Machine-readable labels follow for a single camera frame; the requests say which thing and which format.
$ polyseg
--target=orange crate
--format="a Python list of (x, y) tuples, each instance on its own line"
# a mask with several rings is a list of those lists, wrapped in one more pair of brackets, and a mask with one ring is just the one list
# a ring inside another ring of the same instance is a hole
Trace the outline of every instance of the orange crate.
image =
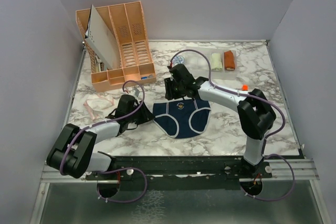
[[(97, 92), (119, 89), (128, 80), (141, 84), (156, 81), (154, 63), (149, 50), (146, 25), (141, 2), (96, 7), (97, 12), (112, 31), (120, 53), (120, 69), (96, 73), (94, 50), (86, 43), (91, 60), (91, 80)], [(90, 9), (76, 11), (76, 22), (85, 39)]]

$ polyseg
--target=garment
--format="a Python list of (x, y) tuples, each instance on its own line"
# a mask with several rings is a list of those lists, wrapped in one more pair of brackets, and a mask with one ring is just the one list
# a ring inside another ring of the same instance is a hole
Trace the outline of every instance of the garment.
[(154, 123), (172, 138), (202, 134), (210, 116), (210, 104), (203, 100), (182, 100), (153, 105)]

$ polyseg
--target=blue object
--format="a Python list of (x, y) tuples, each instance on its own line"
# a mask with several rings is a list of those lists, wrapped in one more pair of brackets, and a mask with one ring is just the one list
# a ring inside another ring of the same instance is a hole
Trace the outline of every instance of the blue object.
[(181, 55), (177, 55), (174, 59), (173, 59), (173, 64), (183, 64), (184, 63), (184, 58)]
[(210, 116), (210, 104), (203, 100), (182, 100), (153, 105), (154, 123), (172, 138), (202, 134)]

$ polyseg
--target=marble table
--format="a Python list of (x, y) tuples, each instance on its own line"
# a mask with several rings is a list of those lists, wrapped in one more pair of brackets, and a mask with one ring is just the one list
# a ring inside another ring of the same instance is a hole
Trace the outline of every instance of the marble table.
[[(286, 126), (278, 134), (271, 136), (266, 145), (265, 154), (277, 153), (281, 155), (298, 155), (298, 143), (289, 124), (279, 83), (272, 68), (265, 42), (186, 42), (186, 41), (150, 41), (149, 43), (157, 82), (146, 84), (145, 103), (152, 110), (154, 101), (164, 102), (165, 88), (163, 79), (170, 76), (167, 65), (171, 57), (179, 50), (187, 47), (230, 48), (237, 51), (237, 76), (235, 80), (215, 80), (216, 83), (240, 88), (247, 84), (249, 90), (261, 89), (268, 100), (278, 105), (286, 115)], [(100, 107), (95, 105), (94, 114), (98, 117), (92, 120), (84, 103), (95, 96), (91, 85), (90, 60), (85, 56), (75, 99), (73, 101), (69, 122), (84, 126), (98, 122), (116, 108), (121, 90), (100, 93), (101, 97), (114, 99), (114, 105)], [(103, 151), (110, 155), (152, 155), (152, 156), (189, 156), (189, 155), (243, 155), (245, 151), (246, 135), (243, 133), (238, 115), (228, 108), (211, 103), (211, 118), (206, 132), (186, 139), (173, 139), (165, 135), (153, 122), (140, 125), (134, 131), (126, 131), (95, 145), (94, 151)], [(277, 113), (277, 120), (273, 130), (281, 125), (281, 117)]]

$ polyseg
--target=brown rolled cloth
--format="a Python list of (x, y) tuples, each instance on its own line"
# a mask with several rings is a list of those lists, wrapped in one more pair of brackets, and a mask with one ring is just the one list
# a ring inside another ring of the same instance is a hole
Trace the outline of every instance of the brown rolled cloth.
[(235, 56), (231, 51), (224, 52), (224, 68), (230, 71), (236, 69)]

